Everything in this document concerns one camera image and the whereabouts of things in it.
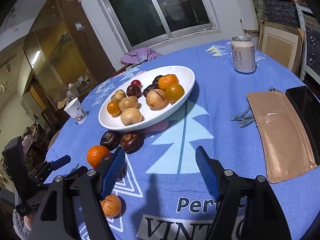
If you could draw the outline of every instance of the table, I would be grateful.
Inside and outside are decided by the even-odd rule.
[[[98,145],[106,131],[98,121],[103,101],[129,79],[157,67],[183,65],[191,68],[196,83],[186,103],[166,120],[150,127],[144,146],[126,155],[127,173],[114,188],[124,203],[122,215],[108,219],[116,239],[204,239],[216,214],[216,202],[207,192],[195,162],[202,145],[211,158],[239,176],[266,176],[260,135],[254,123],[239,128],[230,119],[248,107],[249,92],[280,91],[303,85],[288,69],[256,51],[256,72],[244,75],[233,69],[230,41],[222,40],[167,54],[110,78],[96,87],[82,105],[89,112],[79,125],[69,119],[47,154],[56,160],[65,154],[71,162],[53,172],[67,175],[85,165],[87,150]],[[292,240],[300,239],[320,210],[320,169],[285,182],[272,184],[284,211]],[[88,233],[77,199],[77,219],[82,239]],[[237,223],[244,214],[239,209]]]

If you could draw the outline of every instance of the beverage can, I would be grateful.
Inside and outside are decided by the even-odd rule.
[[[244,74],[256,70],[254,44],[249,37],[233,37],[231,42],[232,59],[236,71]]]

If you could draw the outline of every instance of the black phone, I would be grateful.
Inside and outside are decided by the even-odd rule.
[[[289,88],[285,95],[300,117],[316,164],[320,165],[320,102],[307,86]]]

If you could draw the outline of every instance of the metal screw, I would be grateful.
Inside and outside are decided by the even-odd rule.
[[[62,176],[62,175],[58,175],[58,176],[56,176],[56,177],[54,178],[54,180],[55,180],[56,182],[62,181],[62,179],[63,179],[63,176]]]
[[[95,170],[88,170],[87,171],[87,175],[88,176],[94,176],[96,174],[96,171]]]
[[[232,171],[232,170],[225,170],[225,171],[224,171],[224,174],[225,174],[226,176],[232,176],[232,175],[233,175],[233,171]]]
[[[264,182],[264,181],[266,180],[266,178],[265,178],[264,176],[262,176],[262,175],[259,175],[259,176],[257,177],[257,179],[258,179],[258,181],[260,181],[260,182]]]

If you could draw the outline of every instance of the brown leather phone case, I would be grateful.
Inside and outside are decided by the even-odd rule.
[[[306,131],[285,94],[249,93],[247,99],[261,136],[270,183],[317,167]]]

